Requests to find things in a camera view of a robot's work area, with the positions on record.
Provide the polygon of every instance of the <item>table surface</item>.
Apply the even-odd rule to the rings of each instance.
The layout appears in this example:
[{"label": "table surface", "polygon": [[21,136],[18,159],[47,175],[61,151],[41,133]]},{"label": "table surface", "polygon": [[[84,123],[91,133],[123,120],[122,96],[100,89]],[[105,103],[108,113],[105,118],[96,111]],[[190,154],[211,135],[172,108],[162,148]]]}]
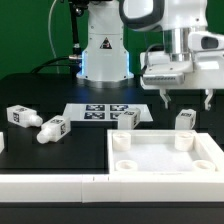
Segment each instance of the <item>table surface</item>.
[{"label": "table surface", "polygon": [[[62,115],[66,103],[147,104],[154,121],[140,123],[137,129],[174,129],[178,113],[193,109],[197,111],[195,130],[209,133],[224,149],[221,93],[213,98],[209,112],[204,110],[206,96],[202,91],[171,91],[170,96],[172,102],[166,110],[159,92],[143,91],[138,81],[131,87],[95,89],[78,86],[67,74],[9,75],[0,81],[0,132],[4,132],[6,145],[0,154],[0,173],[108,173],[107,130],[117,128],[114,121],[72,122],[71,132],[63,139],[42,145],[36,140],[39,128],[22,128],[7,121],[6,108],[13,105],[35,109],[47,121]],[[34,217],[42,217],[41,222],[48,224],[61,223],[62,219],[66,223],[99,223],[106,219],[106,223],[223,223],[223,211],[223,203],[0,204],[4,214],[0,220],[14,223],[16,219],[10,213],[22,212],[26,215],[21,223]]]}]

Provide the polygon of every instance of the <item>cable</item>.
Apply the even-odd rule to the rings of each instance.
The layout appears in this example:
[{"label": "cable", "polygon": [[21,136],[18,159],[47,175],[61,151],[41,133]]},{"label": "cable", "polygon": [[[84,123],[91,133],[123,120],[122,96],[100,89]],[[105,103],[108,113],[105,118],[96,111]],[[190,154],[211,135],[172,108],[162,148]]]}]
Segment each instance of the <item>cable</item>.
[{"label": "cable", "polygon": [[70,66],[72,66],[72,64],[65,64],[65,65],[59,65],[59,64],[56,64],[56,65],[41,65],[41,66],[38,66],[35,69],[33,69],[30,73],[37,74],[43,68],[46,68],[46,67],[56,67],[56,66],[58,66],[58,67],[70,67]]},{"label": "cable", "polygon": [[149,61],[149,52],[155,48],[155,47],[164,47],[162,44],[153,44],[151,46],[148,47],[148,49],[145,52],[145,58],[144,58],[144,67],[141,70],[141,75],[145,74],[145,71],[147,69],[147,66],[150,65],[150,61]]},{"label": "cable", "polygon": [[34,68],[30,73],[35,73],[36,70],[37,70],[37,72],[38,72],[38,71],[39,71],[38,68],[41,68],[41,67],[50,65],[50,64],[52,64],[52,63],[54,63],[54,62],[64,61],[64,60],[68,60],[68,59],[69,59],[68,56],[54,58],[54,59],[52,59],[52,60],[50,60],[50,61],[47,61],[47,62],[43,63],[42,65],[40,65],[40,66],[38,66],[38,67],[36,67],[36,68]]},{"label": "cable", "polygon": [[[54,49],[54,44],[53,44],[52,36],[51,36],[51,19],[52,19],[52,14],[53,14],[53,11],[54,11],[54,8],[55,8],[55,5],[56,5],[57,1],[58,0],[54,0],[53,4],[51,6],[50,12],[49,12],[49,16],[48,16],[48,37],[49,37],[51,50],[52,50],[54,58],[57,58],[57,55],[56,55],[56,51]],[[59,67],[57,67],[57,73],[58,74],[60,73]]]}]

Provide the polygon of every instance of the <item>small white bottle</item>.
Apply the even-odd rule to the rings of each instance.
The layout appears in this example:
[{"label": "small white bottle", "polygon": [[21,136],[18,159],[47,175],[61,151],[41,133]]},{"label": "small white bottle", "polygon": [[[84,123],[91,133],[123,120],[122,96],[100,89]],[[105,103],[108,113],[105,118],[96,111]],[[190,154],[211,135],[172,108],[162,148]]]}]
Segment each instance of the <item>small white bottle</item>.
[{"label": "small white bottle", "polygon": [[41,132],[37,135],[37,141],[41,144],[49,141],[57,142],[70,131],[70,118],[55,116],[41,126]]},{"label": "small white bottle", "polygon": [[0,153],[3,151],[4,148],[5,148],[5,145],[4,145],[3,133],[0,132]]},{"label": "small white bottle", "polygon": [[192,109],[181,110],[176,117],[175,129],[176,130],[191,130],[196,121],[196,111]]},{"label": "small white bottle", "polygon": [[30,126],[40,127],[43,119],[37,115],[36,110],[29,109],[20,105],[7,108],[8,121],[24,128]]},{"label": "small white bottle", "polygon": [[118,116],[117,129],[132,130],[140,122],[141,110],[139,108],[128,108]]}]

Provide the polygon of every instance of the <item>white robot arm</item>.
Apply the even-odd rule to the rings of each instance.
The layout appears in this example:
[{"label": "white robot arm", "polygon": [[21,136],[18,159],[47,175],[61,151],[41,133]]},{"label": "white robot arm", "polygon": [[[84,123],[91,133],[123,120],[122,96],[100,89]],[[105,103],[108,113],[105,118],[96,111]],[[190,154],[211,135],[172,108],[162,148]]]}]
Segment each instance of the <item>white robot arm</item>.
[{"label": "white robot arm", "polygon": [[141,54],[144,89],[159,89],[168,107],[171,89],[224,88],[224,37],[207,30],[207,0],[121,0],[120,16],[136,31],[162,31],[164,51]]}]

